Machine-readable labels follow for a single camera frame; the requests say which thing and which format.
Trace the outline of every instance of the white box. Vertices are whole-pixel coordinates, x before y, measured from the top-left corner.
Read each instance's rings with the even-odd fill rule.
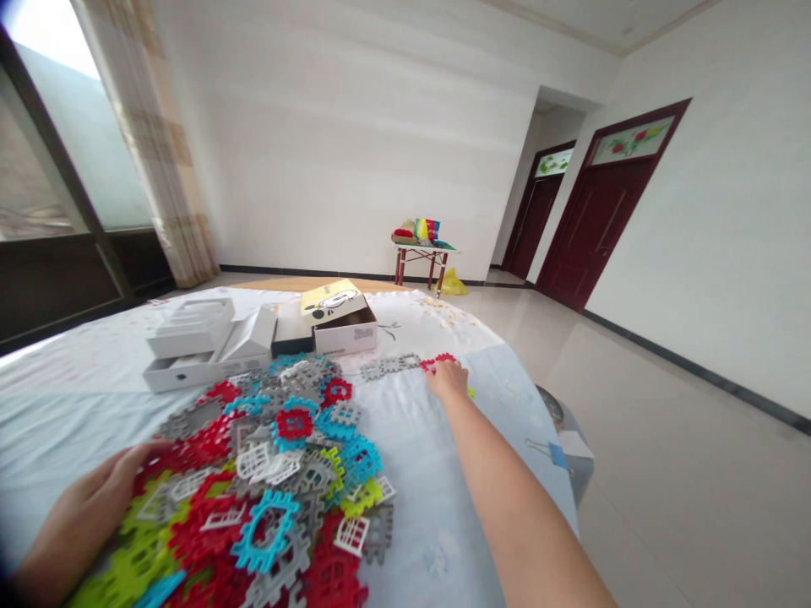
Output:
[[[214,356],[223,375],[229,377],[267,369],[275,330],[276,313],[265,304],[242,321],[233,321],[228,338]]]
[[[234,318],[231,298],[184,302],[146,341],[156,359],[214,352]]]
[[[153,393],[222,382],[226,377],[220,367],[214,364],[214,354],[209,351],[184,357],[155,359],[144,371],[144,380]]]
[[[378,320],[369,307],[315,326],[318,355],[349,355],[378,345]]]

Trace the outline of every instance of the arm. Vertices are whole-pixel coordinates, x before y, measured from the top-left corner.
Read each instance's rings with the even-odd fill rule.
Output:
[[[569,523],[467,395],[467,370],[438,361],[427,382],[454,433],[504,597],[516,606],[616,606]]]
[[[170,447],[155,442],[122,450],[65,490],[11,577],[28,605],[51,608],[65,601],[121,523],[141,464]]]

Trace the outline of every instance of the red table leg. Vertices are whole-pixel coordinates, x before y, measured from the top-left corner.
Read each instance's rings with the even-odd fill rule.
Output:
[[[428,291],[431,290],[431,281],[433,281],[433,263],[436,261],[436,259],[437,259],[437,254],[432,253],[431,254],[431,271],[428,273]]]
[[[437,299],[439,298],[439,294],[442,293],[442,279],[445,278],[445,266],[448,265],[448,254],[442,254],[442,268],[439,269],[439,280],[437,281]]]
[[[397,247],[397,261],[395,262],[395,285],[400,284],[400,260],[403,257],[403,250]]]
[[[403,254],[400,258],[400,286],[403,285],[403,281],[406,279],[406,254],[408,253],[408,249],[400,249]]]

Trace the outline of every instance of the pile of toy pieces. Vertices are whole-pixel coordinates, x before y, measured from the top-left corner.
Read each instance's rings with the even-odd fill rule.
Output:
[[[170,417],[174,447],[139,473],[106,571],[71,604],[362,605],[360,560],[383,564],[395,490],[351,396],[330,360],[282,356]]]

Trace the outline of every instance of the dark red door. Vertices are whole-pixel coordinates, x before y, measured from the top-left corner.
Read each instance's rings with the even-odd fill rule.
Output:
[[[526,280],[526,276],[530,273],[530,266],[535,258],[535,252],[538,250],[543,227],[547,224],[549,211],[558,195],[562,180],[563,175],[546,177],[532,185],[530,202],[524,214],[524,221],[519,228],[515,250],[507,267],[509,272],[521,279]]]
[[[589,167],[558,227],[537,289],[582,311],[652,173],[653,159]]]

